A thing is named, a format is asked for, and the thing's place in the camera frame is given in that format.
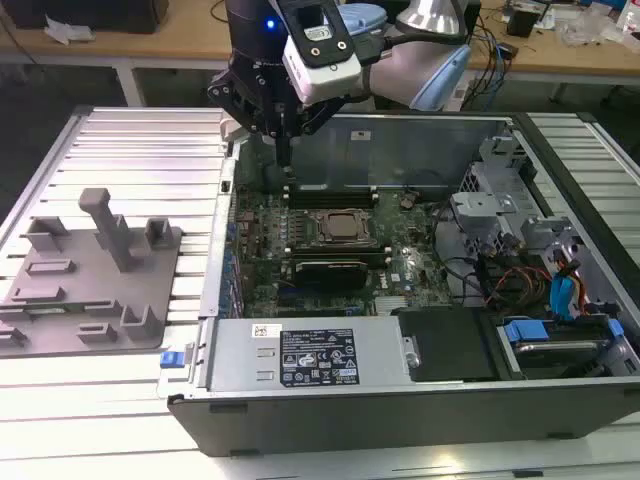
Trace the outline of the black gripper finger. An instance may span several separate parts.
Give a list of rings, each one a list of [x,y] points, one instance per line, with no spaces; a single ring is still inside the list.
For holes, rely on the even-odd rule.
[[[287,101],[283,114],[283,167],[291,167],[294,138],[311,135],[322,127],[345,104],[343,98],[333,98],[312,105],[299,100]]]
[[[223,108],[249,133],[273,140],[276,162],[284,167],[282,117],[266,72],[225,71],[211,81],[207,93],[213,104]]]

